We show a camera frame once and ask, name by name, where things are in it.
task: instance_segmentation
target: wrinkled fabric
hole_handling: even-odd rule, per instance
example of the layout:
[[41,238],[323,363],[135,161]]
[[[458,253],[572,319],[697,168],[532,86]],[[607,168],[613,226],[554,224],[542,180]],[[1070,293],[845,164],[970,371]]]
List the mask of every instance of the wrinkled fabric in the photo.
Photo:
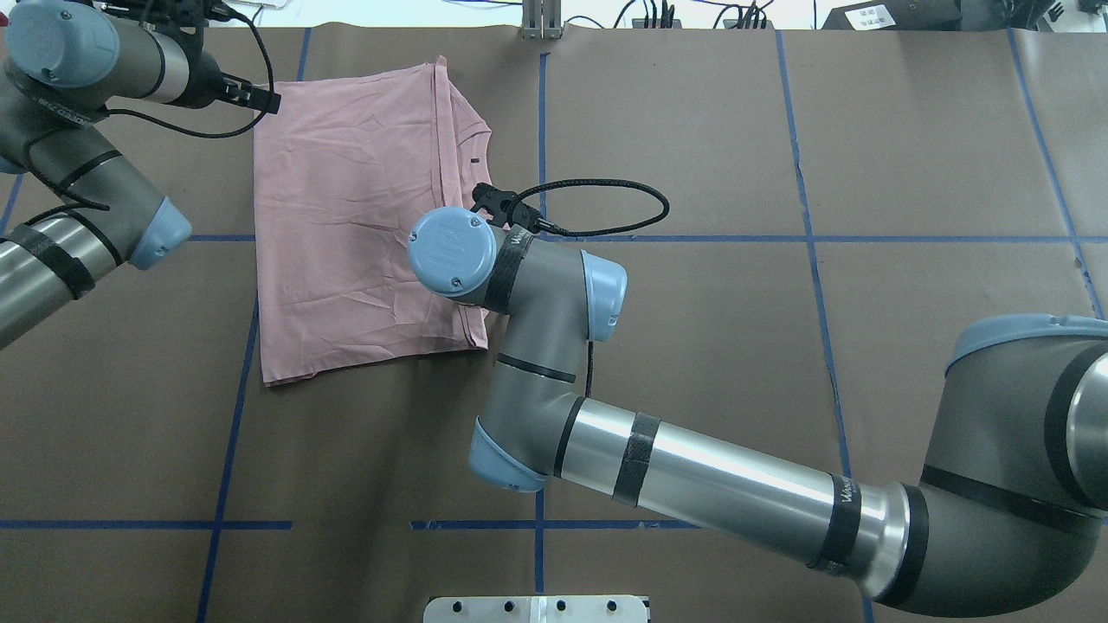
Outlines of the wrinkled fabric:
[[488,348],[484,310],[408,265],[428,212],[472,207],[491,131],[434,64],[279,83],[254,132],[261,377],[276,385],[394,357]]

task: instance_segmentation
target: pink cloth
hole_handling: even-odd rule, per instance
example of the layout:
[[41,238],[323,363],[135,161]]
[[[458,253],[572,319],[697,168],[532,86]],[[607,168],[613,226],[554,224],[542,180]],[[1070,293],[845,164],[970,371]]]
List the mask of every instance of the pink cloth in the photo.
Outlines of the pink cloth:
[[284,82],[254,132],[261,378],[276,385],[393,357],[488,348],[483,309],[424,288],[408,234],[471,207],[491,131],[447,61]]

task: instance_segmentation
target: white mounting plate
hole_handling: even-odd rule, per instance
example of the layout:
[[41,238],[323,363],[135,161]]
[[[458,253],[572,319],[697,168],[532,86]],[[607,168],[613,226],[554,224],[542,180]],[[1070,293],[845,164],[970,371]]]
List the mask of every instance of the white mounting plate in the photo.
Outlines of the white mounting plate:
[[648,604],[634,595],[437,598],[423,623],[649,623]]

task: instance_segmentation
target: blue end cap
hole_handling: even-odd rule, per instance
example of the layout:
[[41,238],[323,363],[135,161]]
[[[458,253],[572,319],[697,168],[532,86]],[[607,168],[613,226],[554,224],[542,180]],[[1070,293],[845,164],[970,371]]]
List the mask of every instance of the blue end cap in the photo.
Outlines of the blue end cap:
[[23,0],[11,10],[8,53],[31,78],[60,89],[100,82],[120,60],[120,34],[107,16],[65,0]]
[[485,482],[521,493],[541,491],[548,477],[536,473],[512,458],[481,428],[481,420],[473,427],[470,443],[470,469]]
[[432,210],[408,237],[408,262],[429,290],[462,296],[492,273],[496,236],[483,218],[465,208]]
[[1084,316],[1050,314],[1009,314],[985,318],[970,325],[958,336],[954,357],[946,370],[958,359],[997,344],[1030,337],[1076,336],[1108,338],[1108,321]]
[[20,173],[27,173],[27,170],[22,166],[10,162],[0,156],[0,173],[11,173],[12,175],[19,175]]
[[627,295],[627,270],[603,257],[581,252],[585,263],[585,292],[588,295],[588,339],[605,341],[616,330],[623,299]]
[[173,253],[181,243],[193,235],[193,226],[177,210],[170,197],[162,201],[154,218],[146,226],[146,232],[138,241],[138,246],[131,253],[131,262],[136,268],[146,270],[157,264],[163,257]]

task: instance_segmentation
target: metal bracket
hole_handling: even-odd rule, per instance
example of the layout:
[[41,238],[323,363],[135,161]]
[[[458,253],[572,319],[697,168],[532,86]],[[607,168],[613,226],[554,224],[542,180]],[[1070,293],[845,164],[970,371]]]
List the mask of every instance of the metal bracket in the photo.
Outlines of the metal bracket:
[[650,600],[634,595],[437,598],[423,623],[649,623]]
[[524,39],[562,39],[562,0],[523,0]]

